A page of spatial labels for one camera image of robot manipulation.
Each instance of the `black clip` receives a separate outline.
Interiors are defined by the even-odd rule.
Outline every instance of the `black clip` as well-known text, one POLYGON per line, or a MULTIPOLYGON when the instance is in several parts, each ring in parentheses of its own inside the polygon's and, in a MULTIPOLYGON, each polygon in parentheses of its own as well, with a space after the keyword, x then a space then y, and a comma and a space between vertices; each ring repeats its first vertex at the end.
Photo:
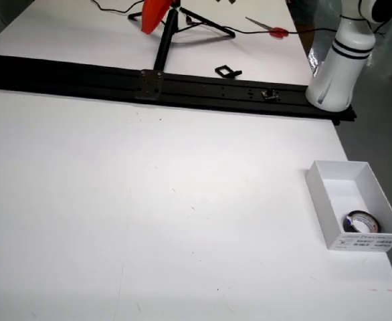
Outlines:
POLYGON ((241 70, 237 70, 237 71, 234 72, 234 71, 233 71, 232 69, 230 69, 230 67, 227 66, 227 65, 224 65, 224 66, 221 66, 221 67, 216 68, 216 69, 215 69, 215 72, 216 72, 217 74, 219 74, 221 77, 223 77, 223 78, 228 78, 228 79, 235 79, 237 76, 242 75, 242 71, 241 71, 241 70))

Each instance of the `black stripe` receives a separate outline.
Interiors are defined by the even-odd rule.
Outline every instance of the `black stripe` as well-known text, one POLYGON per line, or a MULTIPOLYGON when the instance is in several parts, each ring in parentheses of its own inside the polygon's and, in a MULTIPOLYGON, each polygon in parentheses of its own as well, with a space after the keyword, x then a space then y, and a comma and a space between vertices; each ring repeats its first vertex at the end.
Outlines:
POLYGON ((339 40, 334 39, 334 43, 337 44, 339 47, 347 50, 347 51, 351 51, 351 52, 355 52, 356 54, 368 54, 370 53, 373 48, 371 49, 355 49, 355 48, 351 48, 348 47, 347 45, 344 45, 343 43, 341 43, 339 40))
POLYGON ((341 55, 341 56, 343 56, 343 57, 345 57, 345 58, 348 58, 348 59, 354 59, 354 60, 363 60, 363 59, 367 59, 370 55, 367 55, 367 56, 351 56, 351 55, 348 55, 347 53, 344 53, 344 52, 341 52, 339 49, 337 49, 335 46, 331 46, 331 48, 334 50, 334 52, 336 52, 337 54, 339 54, 339 55, 341 55))
POLYGON ((363 0, 359 0, 358 1, 358 13, 361 17, 364 17, 363 15, 361 15, 361 2, 363 2, 363 0))
POLYGON ((353 20, 353 21, 364 21, 364 18, 351 18, 351 17, 345 17, 344 15, 340 15, 340 18, 348 19, 348 20, 353 20))

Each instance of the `open box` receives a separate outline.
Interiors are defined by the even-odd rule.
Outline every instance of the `open box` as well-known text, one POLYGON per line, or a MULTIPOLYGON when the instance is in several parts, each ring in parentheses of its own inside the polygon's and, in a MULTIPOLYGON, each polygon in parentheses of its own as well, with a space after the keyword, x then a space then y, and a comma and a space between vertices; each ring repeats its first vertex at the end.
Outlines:
POLYGON ((316 160, 306 182, 327 248, 388 251, 392 248, 392 208, 368 163, 316 160), (351 211, 370 213, 382 233, 351 233, 343 220, 351 211))

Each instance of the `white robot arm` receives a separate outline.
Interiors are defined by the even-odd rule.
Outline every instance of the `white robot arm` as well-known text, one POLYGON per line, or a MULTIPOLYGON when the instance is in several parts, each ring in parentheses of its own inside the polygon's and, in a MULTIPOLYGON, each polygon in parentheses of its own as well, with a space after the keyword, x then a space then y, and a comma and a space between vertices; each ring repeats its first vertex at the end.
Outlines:
POLYGON ((336 37, 306 91, 312 105, 329 112, 349 107, 355 82, 375 45, 367 20, 381 23, 390 18, 392 0, 342 0, 336 37))

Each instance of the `white tabletop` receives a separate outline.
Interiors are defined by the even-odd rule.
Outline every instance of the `white tabletop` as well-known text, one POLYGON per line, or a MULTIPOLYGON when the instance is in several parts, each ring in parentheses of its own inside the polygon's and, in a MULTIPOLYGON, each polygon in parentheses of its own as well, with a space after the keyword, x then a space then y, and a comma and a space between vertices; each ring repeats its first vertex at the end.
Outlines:
MULTIPOLYGON (((282 0, 264 2, 252 16, 291 29, 282 0)), ((150 68, 155 38, 129 30, 87 1, 37 0, 0 54, 150 68)), ((166 71, 239 62, 246 79, 304 84, 298 39, 259 36, 190 66, 179 51, 202 49, 176 46, 166 71), (299 67, 270 74, 273 57, 299 67)), ((326 120, 0 92, 0 320, 392 320, 386 254, 325 247, 304 180, 315 159, 346 160, 326 120)))

